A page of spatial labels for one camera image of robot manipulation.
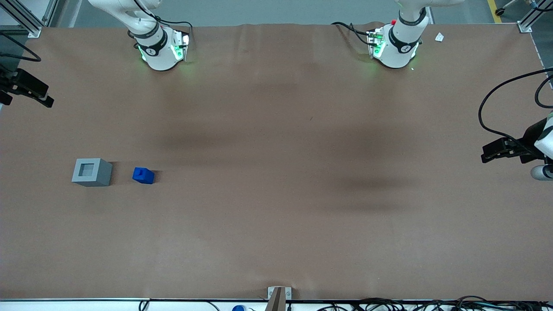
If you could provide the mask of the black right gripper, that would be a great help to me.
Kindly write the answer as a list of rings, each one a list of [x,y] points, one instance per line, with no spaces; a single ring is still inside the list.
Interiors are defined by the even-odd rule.
[[[54,99],[48,95],[49,86],[24,69],[0,69],[0,88],[11,94],[20,94],[22,91],[46,108],[51,108],[54,103]]]

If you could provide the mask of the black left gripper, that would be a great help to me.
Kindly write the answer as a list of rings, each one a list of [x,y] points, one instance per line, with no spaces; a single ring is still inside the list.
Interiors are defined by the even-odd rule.
[[[529,126],[522,138],[518,139],[518,142],[523,147],[515,148],[515,152],[513,151],[514,147],[512,145],[512,140],[504,136],[486,144],[482,147],[482,163],[486,164],[494,159],[518,157],[522,164],[537,160],[547,164],[547,156],[534,146],[534,143],[542,134],[546,124],[547,118],[544,118]]]

